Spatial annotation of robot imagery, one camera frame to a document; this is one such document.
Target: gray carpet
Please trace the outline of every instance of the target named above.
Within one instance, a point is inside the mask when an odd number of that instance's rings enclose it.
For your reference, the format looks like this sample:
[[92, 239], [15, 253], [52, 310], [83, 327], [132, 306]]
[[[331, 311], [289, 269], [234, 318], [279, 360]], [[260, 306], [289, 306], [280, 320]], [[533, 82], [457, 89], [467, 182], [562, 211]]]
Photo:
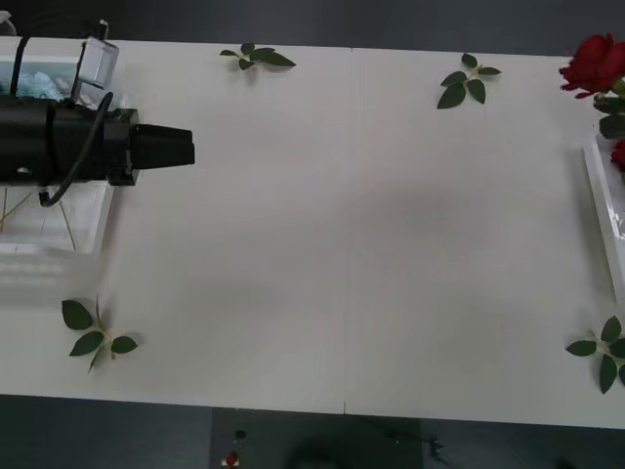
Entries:
[[625, 39], [625, 2], [596, 0], [5, 0], [31, 35], [563, 55], [582, 38]]
[[0, 396], [0, 467], [205, 469], [208, 407]]
[[[246, 438], [235, 443], [237, 431]], [[338, 462], [332, 469], [420, 469], [419, 435], [416, 419], [216, 408], [210, 469], [221, 469], [231, 451], [241, 468], [287, 469], [294, 452], [308, 446], [331, 454]]]

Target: stem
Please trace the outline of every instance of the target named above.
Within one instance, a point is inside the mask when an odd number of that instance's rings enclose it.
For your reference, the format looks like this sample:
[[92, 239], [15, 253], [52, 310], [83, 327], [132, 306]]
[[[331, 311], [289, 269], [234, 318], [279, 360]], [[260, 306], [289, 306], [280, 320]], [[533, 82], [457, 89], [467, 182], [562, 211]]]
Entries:
[[112, 339], [112, 337], [110, 335], [108, 335], [108, 333], [100, 325], [98, 326], [98, 329], [103, 334], [104, 341], [108, 344], [108, 348], [110, 349], [110, 359], [111, 360], [115, 360], [115, 353], [113, 352], [113, 339]]
[[595, 334], [595, 331], [591, 330], [590, 335], [595, 340], [595, 342], [597, 342], [597, 346], [601, 349], [601, 351], [616, 362], [616, 366], [625, 365], [625, 361], [619, 359], [618, 357], [615, 357], [612, 354], [612, 352], [609, 350], [609, 348], [605, 345], [605, 342], [601, 340], [599, 337], [597, 337], [597, 335]]

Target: rose petal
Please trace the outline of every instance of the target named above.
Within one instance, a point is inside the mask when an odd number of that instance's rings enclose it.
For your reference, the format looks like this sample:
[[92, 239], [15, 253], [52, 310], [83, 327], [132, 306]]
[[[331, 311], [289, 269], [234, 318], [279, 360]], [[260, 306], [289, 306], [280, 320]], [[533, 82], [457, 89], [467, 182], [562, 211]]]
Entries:
[[613, 40], [610, 34], [607, 37], [599, 34], [591, 36], [582, 42], [575, 57], [580, 62], [598, 64], [611, 49], [612, 43]]

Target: black device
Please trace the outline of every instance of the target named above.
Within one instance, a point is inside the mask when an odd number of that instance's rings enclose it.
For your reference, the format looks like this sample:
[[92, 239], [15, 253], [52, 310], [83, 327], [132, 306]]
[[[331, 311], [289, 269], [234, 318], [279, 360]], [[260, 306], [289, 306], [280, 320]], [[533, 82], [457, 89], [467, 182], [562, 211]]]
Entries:
[[[112, 186], [134, 186], [140, 170], [195, 162], [190, 131], [140, 124], [136, 109], [108, 111], [112, 93], [104, 96], [98, 110], [74, 100], [17, 97], [27, 41], [23, 38], [18, 46], [11, 93], [0, 96], [0, 184], [60, 186], [52, 197], [43, 189], [39, 194], [43, 206], [52, 206], [73, 182], [96, 180], [108, 181]], [[95, 41], [98, 47], [117, 50], [103, 40]], [[89, 41], [83, 44], [72, 91], [74, 98], [79, 89], [81, 64], [90, 47], [94, 46]], [[90, 84], [99, 86], [99, 79], [94, 75]]]

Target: red rose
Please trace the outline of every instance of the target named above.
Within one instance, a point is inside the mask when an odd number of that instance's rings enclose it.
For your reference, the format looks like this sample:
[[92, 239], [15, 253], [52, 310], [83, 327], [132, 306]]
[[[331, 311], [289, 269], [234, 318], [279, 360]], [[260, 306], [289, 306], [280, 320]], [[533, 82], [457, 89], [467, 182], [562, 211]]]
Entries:
[[618, 142], [614, 146], [612, 152], [612, 163], [618, 166], [618, 169], [625, 171], [625, 142]]
[[606, 93], [617, 80], [625, 75], [625, 42], [614, 44], [612, 35], [589, 37], [570, 64], [560, 69], [567, 84], [563, 90], [581, 88], [587, 93], [579, 93], [575, 98], [586, 98], [595, 93]]

